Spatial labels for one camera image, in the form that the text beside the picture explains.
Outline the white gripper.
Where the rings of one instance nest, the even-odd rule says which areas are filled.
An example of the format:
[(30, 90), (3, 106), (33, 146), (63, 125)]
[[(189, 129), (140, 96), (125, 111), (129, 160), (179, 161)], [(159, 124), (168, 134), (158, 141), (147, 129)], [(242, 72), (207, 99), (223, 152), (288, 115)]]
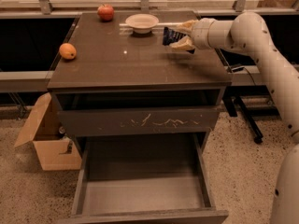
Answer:
[(186, 36), (178, 42), (171, 43), (170, 47), (184, 51), (194, 50), (195, 47), (199, 49), (229, 49), (233, 45), (230, 35), (232, 23), (232, 21), (208, 18), (185, 21), (179, 24), (176, 30)]

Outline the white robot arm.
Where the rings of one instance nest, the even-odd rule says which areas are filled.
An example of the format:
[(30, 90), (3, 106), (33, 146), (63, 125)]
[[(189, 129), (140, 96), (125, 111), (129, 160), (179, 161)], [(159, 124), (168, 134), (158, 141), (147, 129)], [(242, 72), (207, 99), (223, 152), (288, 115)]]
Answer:
[(264, 19), (244, 12), (232, 21), (203, 18), (179, 24), (175, 50), (224, 49), (248, 55), (257, 65), (295, 146), (279, 172), (270, 224), (299, 224), (299, 72), (278, 51)]

